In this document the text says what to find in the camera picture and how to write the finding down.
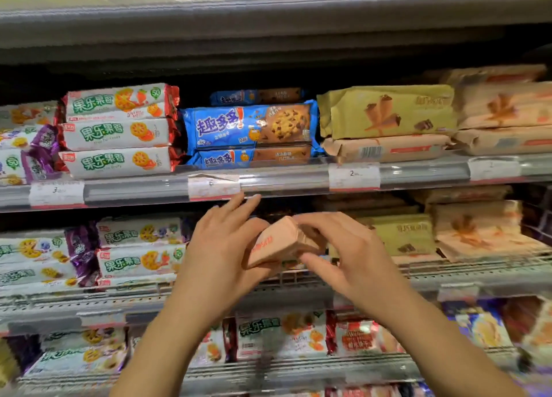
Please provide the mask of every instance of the metal shelf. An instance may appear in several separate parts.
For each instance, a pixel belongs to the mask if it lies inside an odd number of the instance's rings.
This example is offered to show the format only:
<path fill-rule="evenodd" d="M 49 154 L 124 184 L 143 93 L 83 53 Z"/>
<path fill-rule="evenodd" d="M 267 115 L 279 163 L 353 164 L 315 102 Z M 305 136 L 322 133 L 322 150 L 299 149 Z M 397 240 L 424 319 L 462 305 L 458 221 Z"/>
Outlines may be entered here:
<path fill-rule="evenodd" d="M 466 282 L 480 286 L 481 298 L 552 293 L 550 257 L 496 259 L 471 263 L 441 263 L 401 267 L 414 288 L 428 299 L 439 289 Z M 170 295 L 168 284 L 128 288 L 87 288 L 67 294 L 9 296 L 0 300 L 0 333 L 20 335 L 149 323 Z M 280 274 L 245 296 L 236 310 L 254 311 L 298 306 L 333 308 L 334 292 L 308 271 Z"/>
<path fill-rule="evenodd" d="M 486 350 L 504 370 L 514 370 L 518 352 L 513 347 Z M 67 375 L 19 381 L 20 396 L 107 396 L 117 375 Z M 209 395 L 289 390 L 292 387 L 359 386 L 366 383 L 421 380 L 416 364 L 406 354 L 375 354 L 349 358 L 288 359 L 270 362 L 239 362 L 213 368 L 189 369 L 181 395 Z"/>
<path fill-rule="evenodd" d="M 274 36 L 544 23 L 552 21 L 551 2 L 0 0 L 0 31 L 5 36 L 0 48 L 207 39 L 223 44 L 229 38 L 258 38 L 262 44 L 262 38 Z M 374 14 L 377 21 L 358 21 Z"/>
<path fill-rule="evenodd" d="M 381 189 L 388 191 L 469 184 L 470 171 L 467 161 L 470 157 L 449 152 L 435 160 L 382 163 Z M 518 182 L 552 181 L 552 154 L 518 157 L 523 176 Z M 246 193 L 262 193 L 266 197 L 312 195 L 329 193 L 330 162 L 331 157 L 323 157 L 311 159 L 309 164 L 297 166 L 270 167 L 270 163 L 266 162 L 265 167 L 207 172 L 238 174 L 240 185 Z M 85 203 L 92 207 L 102 207 L 187 202 L 188 175 L 197 172 L 205 170 L 193 166 L 179 166 L 174 173 L 167 175 L 87 180 Z M 29 191 L 28 185 L 0 188 L 0 212 L 31 210 Z"/>

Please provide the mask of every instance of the hand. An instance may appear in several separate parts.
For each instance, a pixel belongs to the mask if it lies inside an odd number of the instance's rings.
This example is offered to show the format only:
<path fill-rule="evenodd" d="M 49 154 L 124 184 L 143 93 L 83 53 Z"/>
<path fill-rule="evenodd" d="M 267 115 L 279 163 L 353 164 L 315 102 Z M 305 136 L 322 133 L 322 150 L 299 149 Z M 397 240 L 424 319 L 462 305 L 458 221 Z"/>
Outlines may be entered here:
<path fill-rule="evenodd" d="M 257 236 L 270 224 L 249 218 L 260 195 L 240 206 L 243 200 L 240 192 L 199 220 L 170 298 L 177 307 L 185 305 L 187 317 L 195 317 L 204 329 L 218 323 L 242 296 L 279 269 L 277 263 L 246 269 Z"/>
<path fill-rule="evenodd" d="M 337 249 L 340 266 L 311 253 L 300 260 L 336 292 L 382 324 L 416 292 L 402 276 L 375 233 L 342 212 L 295 215 L 299 224 L 318 229 Z"/>

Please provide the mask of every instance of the shelf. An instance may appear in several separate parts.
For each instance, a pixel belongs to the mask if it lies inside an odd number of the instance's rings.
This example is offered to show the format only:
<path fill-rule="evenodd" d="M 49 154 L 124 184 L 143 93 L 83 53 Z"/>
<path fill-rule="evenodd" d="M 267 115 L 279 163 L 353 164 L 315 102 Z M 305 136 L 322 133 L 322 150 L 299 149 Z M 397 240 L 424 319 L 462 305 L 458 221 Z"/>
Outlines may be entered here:
<path fill-rule="evenodd" d="M 436 299 L 442 287 L 466 282 L 480 286 L 481 298 L 547 295 L 552 293 L 552 263 L 548 261 L 551 258 L 428 262 L 401 267 L 401 270 L 427 299 Z M 4 297 L 0 300 L 0 333 L 21 335 L 149 323 L 162 309 L 170 292 L 167 284 L 147 284 L 132 290 L 87 288 L 66 295 Z M 298 305 L 333 308 L 346 303 L 311 272 L 292 271 L 263 282 L 238 303 L 236 310 L 289 310 Z"/>
<path fill-rule="evenodd" d="M 504 370 L 514 370 L 518 352 L 513 347 L 486 351 Z M 116 375 L 67 375 L 19 381 L 20 396 L 107 396 Z M 272 362 L 239 362 L 212 368 L 192 368 L 184 377 L 181 395 L 268 392 L 294 387 L 319 390 L 329 386 L 359 386 L 386 381 L 416 381 L 422 376 L 409 355 L 376 354 L 349 358 L 317 358 Z"/>
<path fill-rule="evenodd" d="M 469 184 L 467 161 L 470 158 L 451 152 L 435 160 L 382 163 L 381 189 L 388 191 Z M 552 154 L 520 155 L 518 158 L 523 177 L 516 182 L 552 181 Z M 91 207 L 102 207 L 187 202 L 188 175 L 198 172 L 238 174 L 240 185 L 246 193 L 261 193 L 266 197 L 325 194 L 329 193 L 328 163 L 331 161 L 332 158 L 328 157 L 311 159 L 309 164 L 297 166 L 233 170 L 199 170 L 192 166 L 179 166 L 174 173 L 167 175 L 87 180 L 85 203 Z M 0 212 L 30 210 L 29 191 L 28 185 L 0 188 Z"/>
<path fill-rule="evenodd" d="M 143 57 L 148 43 L 211 40 L 211 46 L 216 46 L 227 44 L 227 39 L 253 38 L 256 41 L 250 46 L 259 44 L 264 46 L 260 51 L 268 52 L 273 49 L 262 41 L 266 37 L 545 23 L 552 21 L 550 3 L 552 0 L 0 0 L 0 32 L 5 36 L 0 48 L 107 43 L 133 43 L 136 47 L 141 43 L 142 55 L 134 51 L 133 56 Z M 358 21 L 375 14 L 378 20 Z M 89 54 L 97 56 L 98 51 Z"/>

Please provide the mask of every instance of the right hand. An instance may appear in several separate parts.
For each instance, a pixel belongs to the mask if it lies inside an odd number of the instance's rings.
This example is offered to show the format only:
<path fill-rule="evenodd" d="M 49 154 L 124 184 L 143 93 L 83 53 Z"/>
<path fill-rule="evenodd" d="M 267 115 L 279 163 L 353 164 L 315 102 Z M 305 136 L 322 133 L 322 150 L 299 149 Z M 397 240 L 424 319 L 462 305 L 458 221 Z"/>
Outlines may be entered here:
<path fill-rule="evenodd" d="M 312 212 L 295 215 L 294 219 L 321 232 L 337 249 L 340 266 L 312 253 L 304 253 L 300 260 L 369 317 L 389 324 L 405 299 L 416 295 L 375 230 L 342 212 Z"/>

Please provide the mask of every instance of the left hand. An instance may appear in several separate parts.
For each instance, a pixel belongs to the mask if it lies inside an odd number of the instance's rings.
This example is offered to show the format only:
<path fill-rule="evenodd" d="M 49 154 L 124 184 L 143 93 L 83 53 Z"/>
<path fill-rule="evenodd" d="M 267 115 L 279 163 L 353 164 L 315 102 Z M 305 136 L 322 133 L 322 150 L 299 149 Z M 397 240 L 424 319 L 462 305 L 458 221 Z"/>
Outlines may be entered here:
<path fill-rule="evenodd" d="M 170 296 L 171 305 L 184 308 L 204 329 L 218 323 L 242 296 L 280 268 L 271 263 L 246 269 L 254 241 L 270 224 L 250 219 L 260 195 L 240 205 L 243 200 L 240 192 L 199 220 Z"/>

